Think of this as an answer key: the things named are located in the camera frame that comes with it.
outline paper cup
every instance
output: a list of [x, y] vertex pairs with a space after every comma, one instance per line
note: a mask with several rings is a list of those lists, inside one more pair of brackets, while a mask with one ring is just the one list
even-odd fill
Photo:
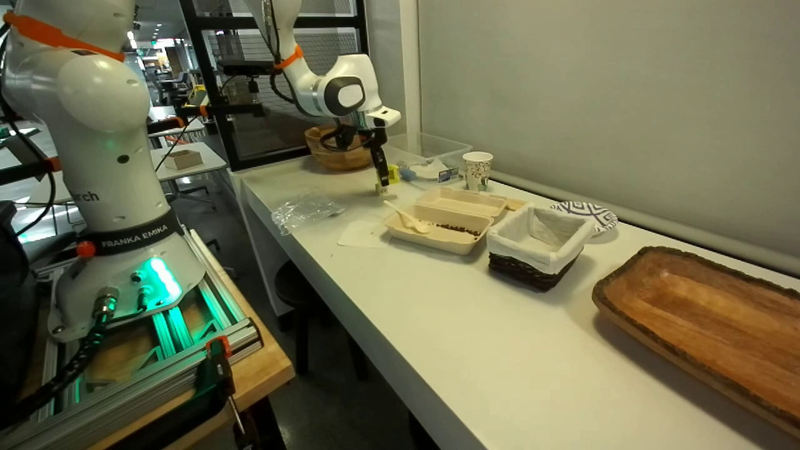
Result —
[[466, 152], [466, 191], [486, 191], [492, 171], [492, 152]]

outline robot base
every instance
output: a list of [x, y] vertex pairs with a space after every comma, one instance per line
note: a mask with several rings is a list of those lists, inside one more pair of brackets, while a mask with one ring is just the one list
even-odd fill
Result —
[[116, 292], [113, 326], [125, 326], [177, 306], [206, 276], [183, 234], [121, 252], [78, 261], [55, 277], [55, 308], [48, 317], [50, 337], [72, 342], [91, 333], [96, 303]]

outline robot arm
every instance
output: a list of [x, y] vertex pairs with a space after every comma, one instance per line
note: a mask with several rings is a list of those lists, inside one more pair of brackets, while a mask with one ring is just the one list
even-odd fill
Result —
[[295, 41], [295, 21], [302, 0], [248, 0], [252, 17], [292, 87], [292, 102], [305, 114], [350, 117], [366, 137], [380, 186], [388, 186], [382, 154], [385, 127], [400, 123], [400, 112], [382, 104], [378, 77], [367, 54], [340, 54], [335, 64], [317, 76], [308, 67]]

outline wooden cutting board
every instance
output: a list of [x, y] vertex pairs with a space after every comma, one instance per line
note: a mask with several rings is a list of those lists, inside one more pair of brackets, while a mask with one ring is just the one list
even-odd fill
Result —
[[633, 337], [800, 434], [800, 294], [670, 247], [646, 247], [596, 284]]

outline wall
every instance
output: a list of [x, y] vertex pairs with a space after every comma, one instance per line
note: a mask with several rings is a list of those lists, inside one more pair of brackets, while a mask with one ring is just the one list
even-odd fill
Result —
[[798, 17], [796, 0], [421, 2], [422, 129], [800, 272]]

